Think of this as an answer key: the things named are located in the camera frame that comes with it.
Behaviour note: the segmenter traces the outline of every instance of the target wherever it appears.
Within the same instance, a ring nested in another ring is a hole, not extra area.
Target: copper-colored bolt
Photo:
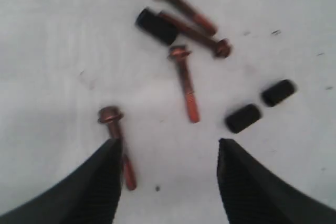
[[[194,89],[190,79],[190,73],[187,66],[187,56],[190,54],[186,46],[175,46],[170,49],[170,58],[174,59],[178,69],[178,75],[182,84],[185,104],[188,116],[191,122],[197,123],[200,120],[198,108],[194,97]]]
[[[202,27],[209,35],[214,35],[217,33],[217,27],[213,25],[207,18],[205,18],[202,14],[198,13],[194,8],[190,6],[185,0],[166,0],[173,6],[175,6],[178,10],[180,10],[183,14],[185,14],[188,18],[190,18],[193,22]]]
[[[227,39],[222,39],[220,41],[211,39],[166,12],[160,12],[158,16],[175,25],[185,36],[210,48],[215,57],[226,58],[231,53],[231,46]]]
[[[122,119],[123,114],[119,111],[117,106],[109,106],[101,109],[99,111],[99,122],[106,124],[112,139],[117,141],[123,141],[123,135],[121,131],[121,127],[119,125],[119,120]],[[123,153],[123,175],[125,178],[125,183],[127,189],[133,191],[136,189],[136,178],[133,170],[132,163],[125,153]]]

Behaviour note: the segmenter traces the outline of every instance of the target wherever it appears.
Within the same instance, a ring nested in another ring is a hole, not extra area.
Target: black object
[[[229,115],[225,119],[225,123],[230,131],[239,133],[257,122],[260,118],[261,112],[259,109],[254,104],[249,104]]]
[[[296,190],[232,139],[219,141],[217,178],[230,224],[336,223],[336,211]]]
[[[282,80],[265,90],[261,94],[261,98],[267,106],[274,107],[295,92],[294,83],[290,80]]]
[[[144,9],[135,22],[141,29],[170,46],[177,38],[179,31],[171,23],[158,17],[149,8]]]
[[[121,193],[121,157],[121,141],[107,140],[71,175],[1,216],[0,223],[112,223]]]

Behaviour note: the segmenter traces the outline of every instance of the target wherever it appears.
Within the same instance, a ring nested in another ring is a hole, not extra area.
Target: black rubber bushing
[[[254,104],[246,105],[225,119],[225,124],[233,133],[239,133],[261,118],[261,112]]]
[[[144,9],[139,14],[135,24],[168,46],[175,41],[179,34],[178,29],[173,24],[158,17],[149,8]]]
[[[290,80],[282,80],[261,93],[261,98],[269,107],[282,102],[296,92],[296,86]]]

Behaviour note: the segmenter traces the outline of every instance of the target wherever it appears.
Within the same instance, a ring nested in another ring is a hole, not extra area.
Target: white table
[[[125,113],[139,183],[123,190],[116,224],[225,223],[216,180],[221,137],[336,207],[335,0],[189,1],[234,45],[229,58],[214,60],[183,36],[176,42],[193,51],[197,124],[188,122],[167,48],[134,26],[146,6],[177,13],[168,4],[0,0],[0,213],[82,164],[108,138],[97,112],[112,104]],[[266,108],[260,92],[284,78],[298,93]],[[264,117],[232,135],[223,118],[247,103]]]

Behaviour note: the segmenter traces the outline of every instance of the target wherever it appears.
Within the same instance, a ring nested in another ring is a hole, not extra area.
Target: hex head
[[[186,45],[174,46],[170,48],[169,57],[171,59],[180,60],[191,54],[191,51],[187,50]]]
[[[220,40],[214,50],[215,57],[217,58],[226,58],[231,53],[231,45],[228,43],[226,39]]]
[[[114,120],[120,120],[123,117],[123,114],[119,111],[117,106],[108,106],[102,108],[99,112],[98,122],[100,123],[109,123]]]

